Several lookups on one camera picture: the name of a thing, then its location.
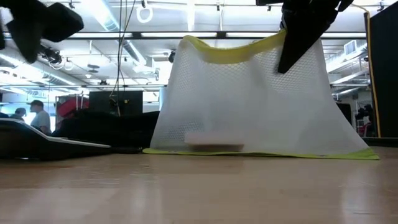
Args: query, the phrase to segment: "wall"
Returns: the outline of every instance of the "wall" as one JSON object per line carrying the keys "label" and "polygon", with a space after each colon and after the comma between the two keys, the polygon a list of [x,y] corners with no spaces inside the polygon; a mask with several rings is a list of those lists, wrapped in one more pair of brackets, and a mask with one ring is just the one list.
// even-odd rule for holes
{"label": "wall", "polygon": [[153,111],[159,111],[159,103],[144,103],[144,106],[142,107],[143,113],[148,113]]}

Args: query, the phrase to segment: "person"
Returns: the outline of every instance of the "person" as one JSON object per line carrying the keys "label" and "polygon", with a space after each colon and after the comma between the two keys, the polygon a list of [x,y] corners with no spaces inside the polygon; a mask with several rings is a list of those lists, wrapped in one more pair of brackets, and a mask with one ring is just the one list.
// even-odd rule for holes
{"label": "person", "polygon": [[18,108],[15,110],[15,113],[13,115],[10,116],[10,118],[13,119],[19,119],[22,121],[25,121],[22,117],[26,115],[26,110],[25,108]]}
{"label": "person", "polygon": [[44,104],[40,100],[34,100],[30,103],[30,112],[36,113],[31,122],[31,126],[41,130],[44,134],[51,134],[50,115],[44,111]]}

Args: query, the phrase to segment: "wooden table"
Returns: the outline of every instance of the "wooden table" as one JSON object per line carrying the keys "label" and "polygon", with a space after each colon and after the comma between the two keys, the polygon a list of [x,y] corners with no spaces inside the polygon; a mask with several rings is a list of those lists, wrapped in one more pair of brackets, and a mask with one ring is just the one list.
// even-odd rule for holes
{"label": "wooden table", "polygon": [[0,224],[397,224],[398,149],[376,152],[0,161]]}

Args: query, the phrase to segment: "ventilation duct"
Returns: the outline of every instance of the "ventilation duct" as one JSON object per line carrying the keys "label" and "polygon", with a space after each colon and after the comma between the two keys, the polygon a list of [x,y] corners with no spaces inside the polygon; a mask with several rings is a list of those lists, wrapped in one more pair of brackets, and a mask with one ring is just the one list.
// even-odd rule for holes
{"label": "ventilation duct", "polygon": [[77,78],[71,77],[66,73],[54,70],[45,63],[35,62],[32,65],[28,65],[24,63],[25,60],[18,51],[9,47],[1,51],[0,58],[7,60],[9,63],[17,65],[17,67],[13,69],[13,72],[18,74],[19,76],[23,76],[31,80],[33,79],[40,80],[45,75],[51,75],[51,77],[54,77],[57,80],[67,83],[68,85],[87,84]]}
{"label": "ventilation duct", "polygon": [[353,40],[344,45],[344,50],[326,59],[328,73],[351,65],[355,60],[366,54],[366,40]]}
{"label": "ventilation duct", "polygon": [[[96,18],[101,26],[108,32],[123,32],[123,28],[120,28],[119,22],[112,15],[108,3],[105,0],[82,0],[87,10]],[[145,65],[146,59],[136,49],[130,40],[124,40],[122,42],[123,49],[134,59],[138,65]]]}

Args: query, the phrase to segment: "ceiling duct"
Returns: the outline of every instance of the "ceiling duct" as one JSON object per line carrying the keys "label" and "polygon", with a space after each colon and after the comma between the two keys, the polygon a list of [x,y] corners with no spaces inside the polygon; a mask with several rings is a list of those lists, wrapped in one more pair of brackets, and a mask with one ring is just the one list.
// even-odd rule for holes
{"label": "ceiling duct", "polygon": [[[82,0],[82,3],[106,31],[124,31],[124,29],[120,27],[119,22],[112,15],[110,7],[105,0]],[[147,63],[144,56],[142,56],[130,40],[124,40],[122,42],[122,47],[131,56],[131,58],[134,59],[136,64],[145,65]]]}
{"label": "ceiling duct", "polygon": [[54,70],[46,63],[41,63],[37,61],[31,65],[28,65],[27,63],[25,63],[25,59],[22,57],[22,55],[18,51],[10,47],[7,47],[1,51],[0,58],[7,60],[9,63],[17,65],[17,67],[14,68],[15,73],[17,73],[19,76],[30,78],[31,80],[40,80],[45,75],[50,75],[51,77],[67,83],[68,85],[87,84],[59,70]]}

